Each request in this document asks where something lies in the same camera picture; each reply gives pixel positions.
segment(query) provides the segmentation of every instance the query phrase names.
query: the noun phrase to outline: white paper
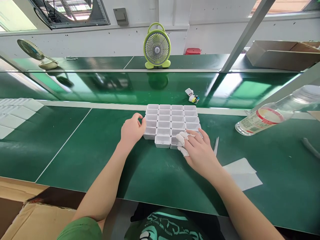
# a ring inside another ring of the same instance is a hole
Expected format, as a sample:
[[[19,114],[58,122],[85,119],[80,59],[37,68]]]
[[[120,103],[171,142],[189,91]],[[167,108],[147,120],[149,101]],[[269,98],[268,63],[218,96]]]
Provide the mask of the white paper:
[[[246,158],[230,163],[223,167],[229,174],[256,173]]]
[[[241,158],[223,168],[231,175],[242,191],[263,184],[256,174],[257,171],[251,167],[245,158]]]
[[[242,191],[263,184],[255,173],[232,174],[231,177]]]

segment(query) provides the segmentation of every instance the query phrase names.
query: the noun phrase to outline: small electronic component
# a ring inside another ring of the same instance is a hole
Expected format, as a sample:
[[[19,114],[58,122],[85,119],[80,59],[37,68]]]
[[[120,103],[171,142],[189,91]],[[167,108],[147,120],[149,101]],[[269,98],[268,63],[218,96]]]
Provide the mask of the small electronic component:
[[[186,94],[189,96],[189,102],[192,102],[194,104],[197,104],[200,100],[200,98],[197,95],[194,95],[193,90],[188,88],[185,90]]]

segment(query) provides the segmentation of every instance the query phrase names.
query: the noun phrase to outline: electric fan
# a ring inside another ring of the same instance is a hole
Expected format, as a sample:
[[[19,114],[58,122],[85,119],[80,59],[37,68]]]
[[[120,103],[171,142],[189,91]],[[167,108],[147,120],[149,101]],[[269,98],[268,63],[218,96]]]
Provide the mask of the electric fan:
[[[37,48],[37,46],[34,43],[32,43],[28,40],[25,40],[25,39],[18,39],[17,43],[18,43],[19,47],[26,54],[28,54],[30,57],[32,57],[34,59],[41,61],[41,64],[39,64],[40,68],[42,68],[44,70],[50,70],[50,69],[54,69],[58,66],[57,61],[43,55],[43,53],[40,51],[40,49]],[[47,62],[47,63],[44,62],[45,58],[51,60],[51,62]]]
[[[161,29],[151,30],[153,25],[159,25]],[[171,62],[168,60],[171,52],[171,44],[164,27],[160,23],[152,23],[148,29],[148,34],[144,40],[144,56],[147,60],[145,66],[152,69],[153,66],[167,68]]]

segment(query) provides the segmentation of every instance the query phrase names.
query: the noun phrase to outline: red object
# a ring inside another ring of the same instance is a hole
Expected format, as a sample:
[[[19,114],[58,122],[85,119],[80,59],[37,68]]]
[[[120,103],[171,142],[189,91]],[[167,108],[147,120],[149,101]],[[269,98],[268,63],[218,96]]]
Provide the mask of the red object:
[[[185,55],[201,54],[200,48],[187,48]]]

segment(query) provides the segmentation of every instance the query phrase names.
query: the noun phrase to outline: sleeve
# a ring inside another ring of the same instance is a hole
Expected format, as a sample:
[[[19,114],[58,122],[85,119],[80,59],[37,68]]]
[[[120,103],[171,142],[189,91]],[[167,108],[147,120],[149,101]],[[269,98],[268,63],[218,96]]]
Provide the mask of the sleeve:
[[[102,232],[98,223],[90,217],[79,218],[69,223],[57,240],[101,240]]]

